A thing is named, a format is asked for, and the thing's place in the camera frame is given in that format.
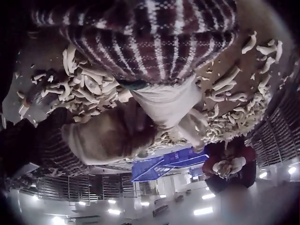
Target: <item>person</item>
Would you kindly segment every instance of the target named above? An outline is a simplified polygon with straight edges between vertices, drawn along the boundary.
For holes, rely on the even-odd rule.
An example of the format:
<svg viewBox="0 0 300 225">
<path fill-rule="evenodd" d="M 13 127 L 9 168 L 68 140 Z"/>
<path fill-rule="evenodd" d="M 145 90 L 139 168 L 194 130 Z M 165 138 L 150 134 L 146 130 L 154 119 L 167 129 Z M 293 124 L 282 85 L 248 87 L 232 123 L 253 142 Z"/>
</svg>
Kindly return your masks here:
<svg viewBox="0 0 300 225">
<path fill-rule="evenodd" d="M 226 142 L 210 143 L 204 151 L 209 155 L 202 170 L 205 183 L 210 191 L 219 194 L 229 186 L 249 188 L 256 177 L 256 153 L 250 146 L 245 146 L 243 136 L 236 137 L 226 146 Z"/>
<path fill-rule="evenodd" d="M 230 142 L 210 143 L 204 151 L 209 155 L 202 167 L 205 183 L 218 198 L 220 219 L 223 224 L 239 224 L 252 210 L 248 188 L 256 177 L 255 150 L 245 146 L 245 138 L 240 136 Z"/>
<path fill-rule="evenodd" d="M 189 114 L 201 101 L 196 70 L 237 38 L 235 0 L 35 1 L 31 17 L 130 89 L 160 131 L 176 127 L 203 149 Z"/>
<path fill-rule="evenodd" d="M 91 173 L 93 165 L 135 156 L 154 142 L 156 133 L 153 121 L 132 100 L 84 124 L 74 124 L 66 108 L 55 109 L 36 128 L 22 119 L 0 131 L 1 188 L 30 187 L 45 176 Z M 29 163 L 39 168 L 15 177 Z"/>
</svg>

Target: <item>blue plastic basket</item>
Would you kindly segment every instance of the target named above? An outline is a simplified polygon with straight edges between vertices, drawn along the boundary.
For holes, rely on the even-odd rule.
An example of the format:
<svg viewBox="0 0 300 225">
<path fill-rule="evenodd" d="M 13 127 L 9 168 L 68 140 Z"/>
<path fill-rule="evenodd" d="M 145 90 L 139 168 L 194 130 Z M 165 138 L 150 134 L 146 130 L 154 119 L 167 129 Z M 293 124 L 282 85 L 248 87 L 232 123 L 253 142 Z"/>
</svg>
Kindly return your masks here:
<svg viewBox="0 0 300 225">
<path fill-rule="evenodd" d="M 132 182 L 153 181 L 175 167 L 198 165 L 208 159 L 205 152 L 195 153 L 193 148 L 186 148 L 164 156 L 135 162 L 132 167 Z"/>
</svg>

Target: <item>ceiling light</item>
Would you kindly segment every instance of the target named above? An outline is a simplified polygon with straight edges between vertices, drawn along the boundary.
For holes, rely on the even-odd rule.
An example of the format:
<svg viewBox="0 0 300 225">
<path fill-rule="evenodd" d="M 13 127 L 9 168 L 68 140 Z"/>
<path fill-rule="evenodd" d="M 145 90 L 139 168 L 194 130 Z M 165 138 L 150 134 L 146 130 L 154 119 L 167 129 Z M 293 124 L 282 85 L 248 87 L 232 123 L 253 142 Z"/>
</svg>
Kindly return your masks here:
<svg viewBox="0 0 300 225">
<path fill-rule="evenodd" d="M 199 216 L 199 215 L 204 215 L 204 214 L 208 214 L 208 213 L 212 213 L 212 207 L 209 208 L 202 208 L 202 209 L 198 209 L 194 211 L 194 215 L 195 216 Z"/>
<path fill-rule="evenodd" d="M 215 197 L 214 194 L 207 194 L 207 195 L 203 195 L 202 199 L 209 199 L 209 198 L 213 198 L 213 197 Z"/>
<path fill-rule="evenodd" d="M 142 205 L 142 206 L 149 206 L 150 203 L 149 203 L 149 202 L 141 202 L 141 205 Z"/>
<path fill-rule="evenodd" d="M 266 176 L 267 176 L 267 174 L 268 174 L 267 172 L 264 172 L 264 173 L 262 173 L 262 174 L 259 176 L 259 177 L 260 177 L 260 179 L 261 179 L 261 178 L 264 178 L 264 177 L 266 177 Z"/>
<path fill-rule="evenodd" d="M 296 171 L 296 167 L 291 167 L 290 169 L 289 169 L 289 174 L 292 174 L 292 173 L 294 173 Z"/>
<path fill-rule="evenodd" d="M 110 214 L 114 214 L 114 215 L 120 215 L 121 211 L 119 210 L 114 210 L 114 209 L 109 209 L 108 212 Z"/>
<path fill-rule="evenodd" d="M 65 220 L 63 218 L 58 217 L 58 216 L 54 217 L 52 219 L 52 221 L 53 221 L 54 225 L 66 225 Z"/>
</svg>

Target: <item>glove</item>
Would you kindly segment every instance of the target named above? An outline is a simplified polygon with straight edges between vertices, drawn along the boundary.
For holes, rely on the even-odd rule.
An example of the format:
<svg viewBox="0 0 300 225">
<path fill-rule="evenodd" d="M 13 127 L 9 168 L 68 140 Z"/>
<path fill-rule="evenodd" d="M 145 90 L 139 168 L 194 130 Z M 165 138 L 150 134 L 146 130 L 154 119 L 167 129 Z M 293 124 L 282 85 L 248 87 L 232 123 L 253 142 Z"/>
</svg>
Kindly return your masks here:
<svg viewBox="0 0 300 225">
<path fill-rule="evenodd" d="M 234 158 L 231 161 L 232 168 L 230 174 L 239 172 L 245 164 L 246 164 L 245 157 Z"/>
</svg>

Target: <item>knit sweater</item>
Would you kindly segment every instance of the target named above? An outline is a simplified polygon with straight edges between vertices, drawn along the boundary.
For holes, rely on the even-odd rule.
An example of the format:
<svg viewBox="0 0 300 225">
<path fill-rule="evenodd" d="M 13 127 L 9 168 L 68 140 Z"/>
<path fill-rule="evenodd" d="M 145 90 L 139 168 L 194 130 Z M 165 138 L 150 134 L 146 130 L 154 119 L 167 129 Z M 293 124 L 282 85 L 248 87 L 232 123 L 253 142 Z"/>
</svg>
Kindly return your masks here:
<svg viewBox="0 0 300 225">
<path fill-rule="evenodd" d="M 53 26 L 117 80 L 182 83 L 237 37 L 235 0 L 37 1 Z"/>
</svg>

